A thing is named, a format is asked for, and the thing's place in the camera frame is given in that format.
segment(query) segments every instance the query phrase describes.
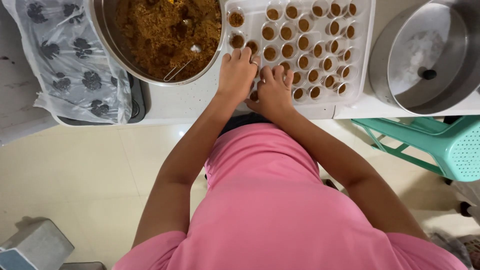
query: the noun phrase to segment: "stainless steel bowl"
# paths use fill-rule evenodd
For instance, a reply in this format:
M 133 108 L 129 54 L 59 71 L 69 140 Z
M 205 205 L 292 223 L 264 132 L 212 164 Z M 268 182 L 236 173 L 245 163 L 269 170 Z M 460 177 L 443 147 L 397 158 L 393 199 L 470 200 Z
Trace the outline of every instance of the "stainless steel bowl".
M 141 67 L 126 44 L 126 39 L 120 33 L 115 22 L 117 2 L 118 0 L 90 0 L 89 9 L 95 31 L 103 43 L 110 56 L 113 57 L 125 70 L 130 72 L 133 76 L 146 81 L 151 84 L 159 86 L 179 86 L 193 82 L 205 74 L 217 59 L 222 49 L 223 39 L 225 37 L 225 26 L 227 25 L 227 16 L 225 13 L 225 1 L 219 0 L 220 10 L 222 15 L 222 31 L 220 34 L 220 41 L 213 58 L 208 65 L 195 76 L 180 81 L 165 82 L 163 79 L 155 78 L 147 73 Z
M 480 2 L 431 0 L 401 12 L 378 37 L 369 76 L 377 97 L 417 115 L 446 110 L 480 85 Z M 425 70 L 437 76 L 422 78 Z

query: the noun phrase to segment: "white plastic tray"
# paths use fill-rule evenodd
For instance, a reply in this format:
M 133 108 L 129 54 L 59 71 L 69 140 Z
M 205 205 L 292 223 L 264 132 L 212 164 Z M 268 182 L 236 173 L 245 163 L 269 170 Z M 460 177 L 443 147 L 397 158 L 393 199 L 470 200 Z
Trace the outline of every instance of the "white plastic tray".
M 336 3 L 342 9 L 339 16 L 334 16 L 330 7 L 333 3 Z M 353 3 L 357 7 L 357 12 L 354 16 L 348 12 L 349 5 Z M 297 5 L 298 16 L 295 19 L 290 19 L 286 16 L 286 8 L 291 5 Z M 323 16 L 315 16 L 312 12 L 312 6 L 321 6 L 323 8 Z M 266 12 L 270 8 L 276 8 L 280 14 L 279 19 L 272 21 L 268 19 Z M 373 28 L 373 17 L 375 13 L 375 1 L 374 0 L 280 0 L 280 1 L 269 1 L 269 0 L 228 0 L 225 3 L 225 8 L 227 11 L 228 18 L 233 12 L 243 13 L 244 23 L 239 27 L 232 27 L 228 22 L 227 18 L 227 36 L 223 41 L 223 46 L 226 46 L 228 52 L 233 51 L 233 47 L 230 44 L 230 39 L 235 34 L 241 34 L 244 37 L 244 45 L 250 40 L 256 41 L 258 44 L 258 52 L 261 56 L 261 67 L 264 65 L 269 65 L 274 67 L 281 64 L 284 61 L 290 63 L 291 69 L 294 72 L 300 72 L 305 77 L 305 82 L 294 85 L 292 87 L 292 98 L 294 97 L 294 92 L 302 91 L 303 95 L 299 99 L 294 99 L 295 106 L 302 107 L 316 107 L 319 105 L 336 105 L 336 104 L 349 104 L 353 103 L 356 98 L 362 93 L 363 85 L 365 83 L 365 76 L 367 71 L 368 56 L 370 50 L 370 43 L 372 39 L 372 28 Z M 311 19 L 310 30 L 307 32 L 302 32 L 298 28 L 299 19 L 306 18 Z M 329 24 L 336 20 L 340 22 L 340 29 L 337 35 L 332 35 L 327 33 L 329 29 Z M 280 34 L 281 28 L 283 25 L 288 22 L 293 23 L 297 31 L 294 32 L 295 36 L 291 40 L 285 41 Z M 262 36 L 262 29 L 264 25 L 274 26 L 276 25 L 275 32 L 277 33 L 273 40 L 266 40 Z M 348 38 L 346 30 L 349 25 L 354 26 L 355 28 L 355 38 Z M 302 51 L 299 49 L 298 40 L 301 35 L 305 35 L 310 38 L 309 43 L 320 44 L 323 49 L 323 53 L 320 57 L 315 57 L 313 54 L 314 46 L 307 51 Z M 329 45 L 336 40 L 339 42 L 339 48 L 335 53 L 330 52 Z M 296 49 L 296 55 L 293 58 L 286 59 L 282 55 L 282 46 L 286 43 L 293 43 Z M 267 61 L 264 57 L 264 50 L 267 47 L 275 47 L 277 50 L 277 57 L 273 61 Z M 344 61 L 345 52 L 350 49 L 350 59 Z M 298 59 L 301 56 L 307 56 L 309 58 L 309 68 L 303 70 L 298 65 Z M 339 68 L 334 70 L 326 71 L 323 68 L 323 61 L 330 57 L 331 59 L 338 60 Z M 341 76 L 341 67 L 350 65 L 350 76 L 343 78 Z M 323 73 L 321 81 L 311 83 L 308 80 L 308 72 L 313 69 L 320 70 L 320 73 Z M 336 77 L 336 83 L 334 87 L 325 87 L 325 79 L 328 76 L 338 76 Z M 253 91 L 256 91 L 256 85 L 260 78 L 255 78 L 255 86 Z M 343 93 L 339 93 L 340 87 L 345 84 L 345 90 Z M 318 86 L 320 87 L 320 95 L 312 99 L 310 97 L 310 90 Z M 239 110 L 248 110 L 248 108 L 241 104 L 238 107 Z

